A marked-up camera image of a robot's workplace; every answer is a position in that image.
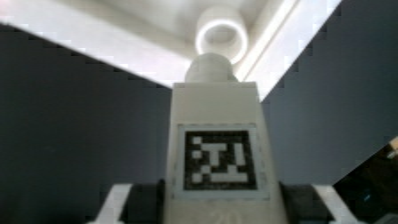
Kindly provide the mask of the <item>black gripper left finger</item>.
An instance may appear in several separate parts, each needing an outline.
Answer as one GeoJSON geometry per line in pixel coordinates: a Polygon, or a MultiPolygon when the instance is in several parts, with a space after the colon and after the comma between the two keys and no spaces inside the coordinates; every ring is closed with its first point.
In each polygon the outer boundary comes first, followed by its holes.
{"type": "Polygon", "coordinates": [[[163,193],[163,180],[113,184],[87,224],[163,224],[163,193]]]}

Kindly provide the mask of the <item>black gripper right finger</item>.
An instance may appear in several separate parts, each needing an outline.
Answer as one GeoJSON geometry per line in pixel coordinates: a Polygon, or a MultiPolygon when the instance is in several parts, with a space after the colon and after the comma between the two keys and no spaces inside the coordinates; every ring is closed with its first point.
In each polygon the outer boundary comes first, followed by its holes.
{"type": "Polygon", "coordinates": [[[280,185],[288,224],[362,224],[330,185],[280,185]]]}

